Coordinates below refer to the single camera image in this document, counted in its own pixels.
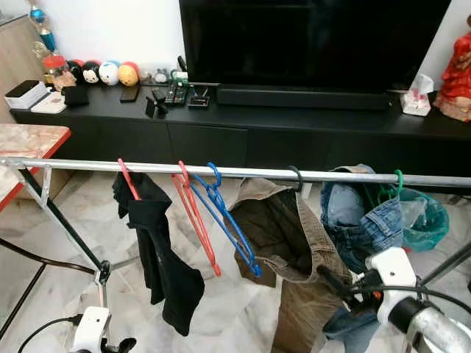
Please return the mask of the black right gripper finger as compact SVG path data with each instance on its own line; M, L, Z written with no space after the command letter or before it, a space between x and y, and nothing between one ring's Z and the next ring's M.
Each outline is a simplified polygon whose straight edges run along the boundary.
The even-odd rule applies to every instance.
M320 265L316 268L317 273L325 279L326 283L333 289L333 292L337 296L352 296L353 287L344 281L343 278L332 269L326 268L326 266Z

